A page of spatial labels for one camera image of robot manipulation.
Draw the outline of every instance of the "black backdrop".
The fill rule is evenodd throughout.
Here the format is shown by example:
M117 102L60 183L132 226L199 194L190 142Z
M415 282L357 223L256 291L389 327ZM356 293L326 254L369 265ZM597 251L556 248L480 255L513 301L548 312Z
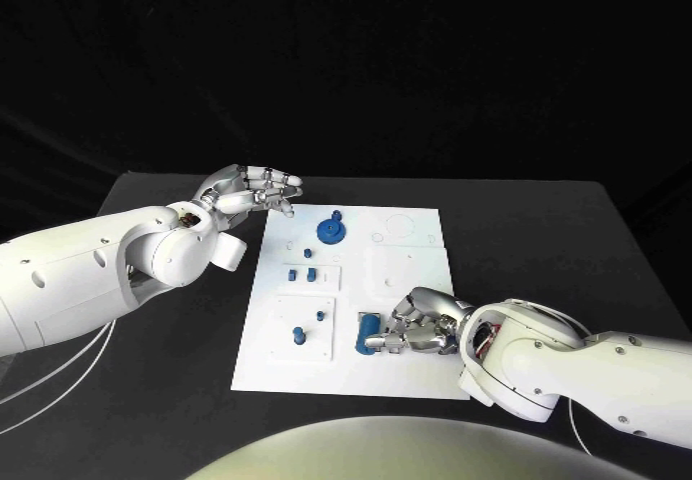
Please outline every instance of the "black backdrop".
M676 16L4 1L0 234L94 215L127 170L238 162L298 175L597 180L654 266L692 259L692 43Z

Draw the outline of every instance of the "blue cylinder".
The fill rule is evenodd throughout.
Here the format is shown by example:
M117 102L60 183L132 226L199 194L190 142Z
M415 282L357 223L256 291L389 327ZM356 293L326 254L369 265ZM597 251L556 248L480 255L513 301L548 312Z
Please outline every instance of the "blue cylinder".
M372 355L375 353L375 349L365 346L365 338L376 333L379 333L379 317L369 313L363 315L360 319L360 328L357 330L356 352L362 355Z
M334 245L346 236L346 226L342 223L342 212L334 210L331 218L317 225L317 238L321 243Z
M303 345L305 343L305 332L300 327L292 329L292 341L295 342L295 345Z

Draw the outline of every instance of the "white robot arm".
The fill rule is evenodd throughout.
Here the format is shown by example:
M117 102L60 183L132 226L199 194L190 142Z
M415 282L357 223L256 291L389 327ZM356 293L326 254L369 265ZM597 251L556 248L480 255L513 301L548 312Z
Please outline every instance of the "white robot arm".
M292 217L301 180L231 165L193 199L30 233L0 245L0 356L62 342L183 287L213 263L235 271L246 245L226 233L248 211Z
M460 388L526 420L545 422L562 395L617 430L692 448L688 342L618 332L591 335L542 305L510 299L476 309L418 287L396 306L385 332L365 344L458 352Z

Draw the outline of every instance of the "white board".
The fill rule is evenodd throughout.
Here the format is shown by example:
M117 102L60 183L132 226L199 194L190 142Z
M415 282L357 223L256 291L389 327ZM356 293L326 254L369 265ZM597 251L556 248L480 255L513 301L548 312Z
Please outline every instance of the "white board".
M346 238L326 245L317 224L334 210ZM354 350L359 312L379 313L383 325L412 287L454 293L437 210L294 205L294 211L292 219L274 211L267 218L231 389L468 399L457 387L458 355ZM317 270L314 282L308 268ZM292 341L295 326L305 330L303 345Z

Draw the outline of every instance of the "gray table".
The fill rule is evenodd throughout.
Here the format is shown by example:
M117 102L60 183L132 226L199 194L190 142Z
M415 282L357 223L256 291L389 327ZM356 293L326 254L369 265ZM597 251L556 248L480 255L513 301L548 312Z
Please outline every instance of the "gray table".
M102 214L189 199L202 179L122 175ZM474 304L509 297L535 300L568 312L595 332L692 339L598 184L307 178L300 201L438 208L457 296ZM0 476L181 478L267 435L360 415L468 420L578 448L564 400L549 422L536 424L476 401L229 390L264 219L264 213L252 214L233 230L249 245L238 271L210 266L192 285L119 320L78 389L0 437ZM19 355L0 396L47 373L91 335ZM62 393L94 354L0 407L3 426ZM620 434L581 407L575 420L594 455L653 478L688 477L690 451Z

